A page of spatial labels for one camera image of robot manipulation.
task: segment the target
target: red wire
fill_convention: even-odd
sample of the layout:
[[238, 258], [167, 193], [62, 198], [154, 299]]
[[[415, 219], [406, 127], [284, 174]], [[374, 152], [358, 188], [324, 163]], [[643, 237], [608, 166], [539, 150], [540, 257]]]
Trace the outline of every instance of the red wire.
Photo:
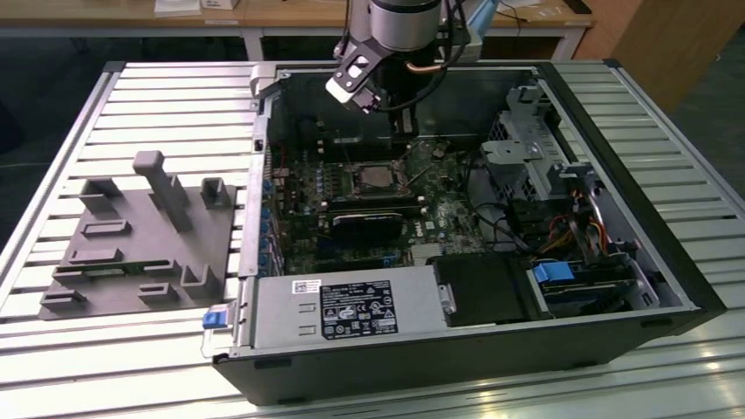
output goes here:
[[563, 220], [564, 218], [567, 218], [567, 216], [555, 216], [555, 219], [551, 220], [551, 223], [548, 225], [548, 241], [551, 242], [551, 239], [555, 236], [555, 225], [558, 224], [559, 220]]

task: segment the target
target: wooden table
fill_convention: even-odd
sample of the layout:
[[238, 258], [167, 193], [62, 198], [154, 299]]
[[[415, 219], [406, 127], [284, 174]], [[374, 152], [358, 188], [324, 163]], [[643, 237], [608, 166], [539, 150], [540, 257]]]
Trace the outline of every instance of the wooden table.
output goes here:
[[0, 0], [0, 37], [242, 37], [247, 6], [157, 17], [154, 0]]
[[[516, 11], [528, 22], [522, 22], [519, 28], [514, 17], [498, 14], [487, 37], [558, 38], [554, 55], [543, 58], [572, 59], [584, 31], [595, 24], [594, 15], [575, 14], [564, 0], [543, 0], [540, 5]], [[346, 0], [250, 0], [244, 16], [250, 58], [264, 58], [263, 37], [340, 36], [344, 25]]]
[[[260, 61], [263, 37], [338, 37], [346, 24], [346, 0], [242, 0], [235, 10], [167, 18], [153, 9], [154, 0], [0, 0], [0, 37], [242, 37], [251, 60]], [[487, 36], [558, 38], [554, 58], [572, 58], [592, 15], [575, 14], [563, 0], [518, 14], [528, 19], [520, 28], [515, 18], [496, 15]]]

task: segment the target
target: blue latch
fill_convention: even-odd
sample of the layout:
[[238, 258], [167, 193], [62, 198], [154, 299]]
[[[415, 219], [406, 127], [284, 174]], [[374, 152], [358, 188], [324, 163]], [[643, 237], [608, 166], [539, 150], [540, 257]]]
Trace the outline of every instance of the blue latch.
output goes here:
[[546, 262], [534, 268], [534, 275], [539, 282], [568, 281], [575, 279], [568, 262]]
[[222, 329], [223, 327], [228, 327], [227, 308], [219, 311], [212, 311], [211, 309], [202, 318], [202, 327], [206, 329]]

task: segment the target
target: white label sticker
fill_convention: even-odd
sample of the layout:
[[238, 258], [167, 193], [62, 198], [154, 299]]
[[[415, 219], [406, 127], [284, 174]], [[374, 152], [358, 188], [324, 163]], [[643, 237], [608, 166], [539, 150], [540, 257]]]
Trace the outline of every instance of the white label sticker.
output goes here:
[[292, 281], [292, 293], [294, 294], [311, 294], [319, 292], [322, 288], [320, 279], [310, 279], [307, 281]]
[[206, 20], [206, 24], [238, 24], [238, 20]]

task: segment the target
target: motherboard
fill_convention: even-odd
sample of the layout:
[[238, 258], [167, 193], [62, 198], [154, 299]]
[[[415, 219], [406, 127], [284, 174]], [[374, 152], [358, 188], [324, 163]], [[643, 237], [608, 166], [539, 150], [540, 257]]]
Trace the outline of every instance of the motherboard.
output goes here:
[[436, 136], [375, 150], [358, 141], [330, 135], [316, 149], [274, 153], [284, 273], [412, 266], [483, 251], [466, 152]]

